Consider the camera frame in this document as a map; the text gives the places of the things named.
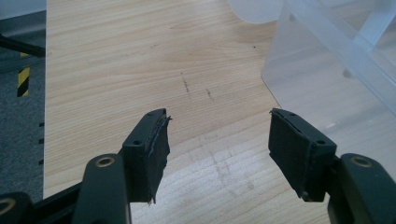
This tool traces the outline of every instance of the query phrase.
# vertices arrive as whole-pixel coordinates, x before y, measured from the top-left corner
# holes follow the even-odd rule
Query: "floor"
[[[31,24],[28,29],[23,25],[26,19]],[[0,33],[44,47],[46,30],[42,22],[45,22],[45,12],[33,17],[2,20]],[[0,194],[23,191],[37,202],[43,197],[45,63],[30,66],[28,91],[19,96],[22,67],[10,71],[5,71],[4,67],[5,62],[21,57],[19,52],[0,49],[3,63],[0,63]]]

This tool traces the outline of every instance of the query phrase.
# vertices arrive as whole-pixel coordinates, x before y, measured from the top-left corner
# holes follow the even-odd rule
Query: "wooden surface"
[[[134,223],[329,222],[269,157],[278,105],[261,70],[275,23],[244,23],[225,0],[49,0],[47,25],[46,197],[165,107],[171,154]]]

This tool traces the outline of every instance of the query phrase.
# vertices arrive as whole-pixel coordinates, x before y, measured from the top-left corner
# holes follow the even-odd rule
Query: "translucent plastic bin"
[[[262,77],[282,108],[396,179],[396,1],[285,0]]]

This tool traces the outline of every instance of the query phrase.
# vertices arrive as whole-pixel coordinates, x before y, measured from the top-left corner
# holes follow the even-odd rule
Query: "wooden table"
[[[134,223],[328,223],[269,157],[261,78],[276,24],[247,24],[226,1],[48,1],[44,194],[118,152],[167,108],[171,154],[157,203]]]

